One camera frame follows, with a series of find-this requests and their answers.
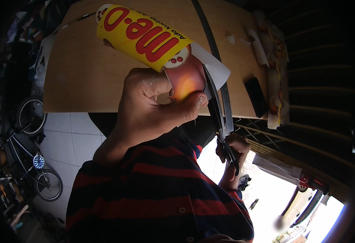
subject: bicycle wheel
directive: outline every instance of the bicycle wheel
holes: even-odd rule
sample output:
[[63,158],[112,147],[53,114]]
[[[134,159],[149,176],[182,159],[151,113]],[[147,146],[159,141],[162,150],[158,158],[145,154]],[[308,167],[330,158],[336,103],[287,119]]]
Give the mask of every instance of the bicycle wheel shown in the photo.
[[16,119],[17,127],[23,129],[27,136],[34,136],[41,132],[47,122],[48,114],[43,112],[43,99],[41,96],[32,95],[19,105]]
[[36,175],[34,190],[44,201],[53,202],[63,193],[63,181],[58,173],[52,169],[42,169]]

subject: car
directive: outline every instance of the car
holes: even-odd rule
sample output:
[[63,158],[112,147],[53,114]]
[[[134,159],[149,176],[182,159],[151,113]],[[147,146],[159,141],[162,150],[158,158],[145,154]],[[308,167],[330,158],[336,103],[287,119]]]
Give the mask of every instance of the car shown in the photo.
[[294,227],[307,218],[319,203],[323,192],[309,187],[296,187],[294,196],[282,213],[286,227]]

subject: wooden table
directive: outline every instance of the wooden table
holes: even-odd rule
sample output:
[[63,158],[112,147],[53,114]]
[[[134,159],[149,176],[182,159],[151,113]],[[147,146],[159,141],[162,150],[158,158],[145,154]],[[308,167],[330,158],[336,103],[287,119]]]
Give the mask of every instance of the wooden table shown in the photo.
[[[107,0],[83,0],[74,3],[61,26],[85,14],[95,12]],[[233,117],[256,118],[243,81],[257,77],[267,99],[267,77],[252,47],[238,39],[249,40],[246,30],[257,30],[253,15],[222,0],[199,1],[210,24],[224,65],[231,70],[227,81]],[[114,0],[162,20],[210,52],[206,35],[190,0]],[[103,45],[96,35],[94,16],[74,22],[57,33],[52,48],[44,87],[44,112],[117,112],[123,81],[139,61]],[[225,34],[235,36],[231,44]],[[200,115],[209,115],[206,107]]]

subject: bicycle frame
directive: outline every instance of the bicycle frame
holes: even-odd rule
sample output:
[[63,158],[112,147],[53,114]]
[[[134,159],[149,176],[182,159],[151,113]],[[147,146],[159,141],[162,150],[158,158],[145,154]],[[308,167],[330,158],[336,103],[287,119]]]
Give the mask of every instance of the bicycle frame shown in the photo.
[[[20,141],[19,141],[17,138],[15,138],[15,135],[16,135],[16,134],[19,134],[19,133],[23,132],[23,131],[24,131],[26,128],[28,128],[30,125],[31,125],[31,123],[30,123],[29,125],[27,125],[26,127],[24,127],[23,129],[21,129],[19,132],[14,132],[14,133],[13,133],[12,135],[10,135],[10,137],[6,140],[6,142],[9,142],[9,143],[10,143],[10,146],[12,147],[12,149],[13,149],[13,151],[14,151],[14,153],[15,153],[17,159],[18,159],[18,161],[20,162],[21,166],[22,166],[22,167],[24,168],[24,170],[25,170],[25,174],[21,177],[20,180],[22,180],[22,179],[24,178],[24,176],[26,176],[33,168],[36,169],[36,171],[37,171],[37,173],[38,173],[39,175],[40,175],[39,170],[42,170],[42,169],[37,169],[37,168],[34,166],[34,164],[32,164],[32,166],[31,166],[29,169],[26,169],[25,166],[24,166],[24,164],[23,164],[23,162],[22,162],[22,160],[21,160],[21,158],[20,158],[20,156],[19,156],[19,154],[17,153],[17,150],[16,150],[16,148],[15,148],[15,146],[14,146],[14,143],[13,143],[13,141],[14,141],[15,143],[17,143],[17,144],[19,145],[19,147],[21,147],[29,156],[31,156],[32,158],[34,158],[34,156],[20,143]],[[45,177],[45,174],[44,174],[44,173],[42,173],[42,174],[43,174],[43,176],[44,176],[45,182],[48,182],[48,185],[49,185],[49,186],[44,185],[43,183],[41,183],[41,182],[39,182],[38,180],[36,180],[33,176],[31,176],[31,175],[29,175],[29,174],[28,174],[28,175],[29,175],[33,180],[35,180],[37,183],[39,183],[39,184],[41,184],[42,186],[44,186],[44,187],[48,188],[49,190],[51,190],[49,181],[48,181],[47,178]]]

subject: yellow paper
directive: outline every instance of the yellow paper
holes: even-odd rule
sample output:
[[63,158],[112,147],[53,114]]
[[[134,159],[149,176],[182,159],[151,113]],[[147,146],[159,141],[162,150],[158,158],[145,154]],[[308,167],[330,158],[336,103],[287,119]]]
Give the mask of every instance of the yellow paper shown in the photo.
[[153,17],[116,4],[103,14],[97,36],[158,72],[176,53],[193,42]]

